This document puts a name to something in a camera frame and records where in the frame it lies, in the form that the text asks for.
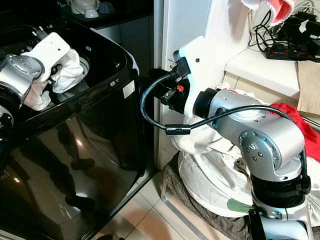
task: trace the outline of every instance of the tile floor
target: tile floor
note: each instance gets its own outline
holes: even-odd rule
[[[116,234],[126,240],[229,240],[191,212],[169,190],[164,203],[160,199],[162,181],[162,172],[158,172],[96,235],[96,239]],[[178,217],[179,213],[175,214],[169,206],[182,216]]]

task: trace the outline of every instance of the white countertop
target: white countertop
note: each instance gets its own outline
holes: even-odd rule
[[[226,63],[224,70],[268,89],[299,99],[298,74],[295,61],[267,59],[247,48]]]

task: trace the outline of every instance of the cable connector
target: cable connector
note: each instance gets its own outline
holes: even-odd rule
[[[171,71],[172,77],[181,80],[190,73],[187,59],[185,57],[181,57],[175,63],[176,65]]]
[[[165,125],[165,134],[167,135],[188,135],[191,132],[191,126],[186,124],[168,124]]]
[[[35,29],[34,31],[32,31],[32,34],[40,40],[43,40],[46,36],[48,36],[48,34],[41,26],[39,26],[39,29]]]

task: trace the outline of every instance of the gray fabric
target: gray fabric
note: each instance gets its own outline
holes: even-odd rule
[[[163,179],[170,190],[192,212],[226,237],[231,240],[252,240],[248,216],[238,218],[219,216],[201,206],[189,195],[179,175],[178,155],[179,153],[174,155],[172,160],[163,168]],[[313,227],[312,230],[314,240],[320,240],[320,226]]]

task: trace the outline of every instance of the washing machine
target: washing machine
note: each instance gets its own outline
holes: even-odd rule
[[[19,110],[0,177],[0,236],[90,239],[145,170],[138,72],[120,46],[70,27],[54,0],[6,2],[0,62],[32,49],[39,40],[30,26],[42,26],[79,53],[86,77],[61,94],[48,86],[51,103],[42,111]]]

